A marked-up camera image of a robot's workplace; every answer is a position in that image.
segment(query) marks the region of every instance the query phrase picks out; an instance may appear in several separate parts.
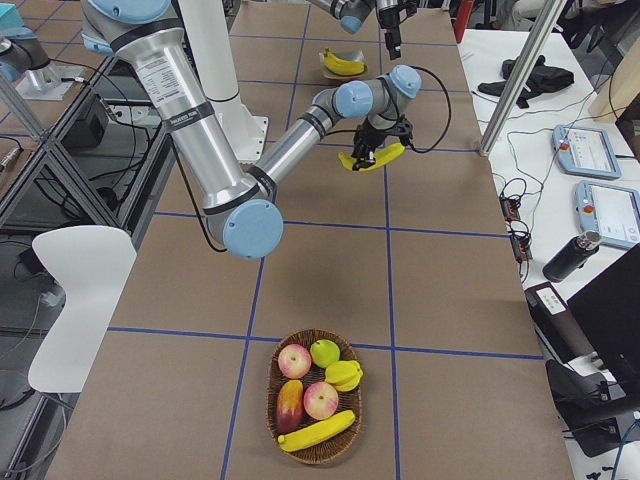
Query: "fruit basket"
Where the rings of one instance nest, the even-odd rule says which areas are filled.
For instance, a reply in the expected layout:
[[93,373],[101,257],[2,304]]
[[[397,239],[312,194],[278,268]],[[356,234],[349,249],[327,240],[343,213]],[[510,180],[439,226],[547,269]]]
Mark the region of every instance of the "fruit basket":
[[[302,330],[296,332],[288,337],[284,338],[275,349],[273,356],[271,357],[271,366],[269,367],[269,385],[267,388],[267,425],[271,437],[273,438],[276,446],[278,446],[278,432],[276,430],[276,405],[278,400],[278,392],[282,386],[289,380],[280,371],[278,367],[278,355],[280,351],[287,345],[292,343],[298,343],[303,347],[309,349],[311,344],[316,340],[328,339],[335,342],[340,347],[340,359],[341,360],[357,360],[356,353],[342,337],[335,333],[327,332],[324,330]],[[301,378],[304,388],[314,382],[324,380],[324,368],[320,368],[316,365],[311,366],[311,370]],[[326,440],[318,445],[314,445],[303,450],[295,452],[285,452],[285,455],[293,458],[302,463],[316,465],[320,463],[326,463],[335,459],[341,453],[344,453],[349,449],[354,439],[360,432],[360,426],[362,424],[362,398],[360,393],[360,387],[356,387],[349,392],[340,392],[338,396],[338,408],[336,413],[344,410],[352,410],[355,413],[356,419],[353,424],[345,431],[337,434],[333,438]],[[316,420],[306,416],[306,418],[300,424],[300,428],[304,428],[315,423]]]

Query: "black cloth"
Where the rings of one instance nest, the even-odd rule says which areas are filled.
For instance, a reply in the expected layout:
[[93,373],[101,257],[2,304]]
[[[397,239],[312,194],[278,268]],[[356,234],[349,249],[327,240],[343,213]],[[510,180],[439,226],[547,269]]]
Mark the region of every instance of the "black cloth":
[[[560,91],[574,82],[573,72],[565,70],[564,68],[550,67],[545,65],[545,61],[546,59],[543,55],[538,57],[538,61],[533,67],[531,75],[529,75],[525,88],[522,89],[516,102],[520,108],[529,108],[527,100],[531,98],[535,98],[543,93]],[[502,78],[509,79],[515,63],[516,60],[505,60],[502,62]],[[478,90],[482,93],[499,97],[506,84],[506,81],[481,83],[478,85]]]

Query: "water bottle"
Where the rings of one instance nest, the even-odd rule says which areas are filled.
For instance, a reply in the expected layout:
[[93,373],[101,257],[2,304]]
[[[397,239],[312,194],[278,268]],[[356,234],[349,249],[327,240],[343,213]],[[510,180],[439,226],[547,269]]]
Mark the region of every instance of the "water bottle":
[[571,272],[582,268],[589,257],[599,250],[601,241],[600,234],[592,230],[572,238],[542,268],[543,275],[551,282],[561,282]]

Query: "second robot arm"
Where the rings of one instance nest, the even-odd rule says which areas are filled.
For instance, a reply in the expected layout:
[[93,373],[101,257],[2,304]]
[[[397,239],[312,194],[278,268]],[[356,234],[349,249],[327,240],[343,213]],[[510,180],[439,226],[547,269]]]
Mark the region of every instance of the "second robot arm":
[[202,209],[211,235],[243,258],[264,257],[278,245],[283,219],[269,198],[340,119],[366,117],[356,144],[371,153],[395,134],[394,127],[420,89],[419,74],[401,65],[374,80],[325,90],[250,172],[244,172],[182,49],[184,30],[173,9],[167,4],[140,14],[133,8],[125,17],[121,9],[97,8],[107,3],[82,0],[85,39],[96,40],[96,50],[102,42],[132,65],[204,192]]

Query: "banana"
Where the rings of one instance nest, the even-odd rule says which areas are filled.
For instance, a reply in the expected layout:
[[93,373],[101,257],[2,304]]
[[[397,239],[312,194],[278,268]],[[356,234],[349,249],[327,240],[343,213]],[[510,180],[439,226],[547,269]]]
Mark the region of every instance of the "banana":
[[353,413],[353,410],[344,410],[308,427],[287,433],[286,435],[279,435],[278,444],[280,444],[280,448],[285,452],[295,452],[313,447],[345,431],[353,425],[355,420],[356,414]]
[[330,49],[324,49],[324,66],[331,73],[344,77],[362,75],[366,69],[365,63],[358,60],[344,60]]
[[[388,163],[394,161],[396,158],[398,158],[400,155],[402,155],[402,153],[404,152],[405,148],[401,143],[392,143],[391,145],[389,145],[386,148],[383,148],[381,150],[378,150],[377,152],[375,152],[373,154],[373,157],[376,160],[376,163],[374,163],[371,167],[367,167],[367,168],[361,168],[359,170],[355,170],[357,172],[370,172],[372,170],[376,170],[378,168],[384,167],[385,165],[387,165]],[[353,157],[350,157],[342,152],[338,153],[338,158],[340,159],[340,162],[342,163],[342,166],[344,168],[346,168],[347,170],[353,170],[353,166],[356,163],[356,159]]]

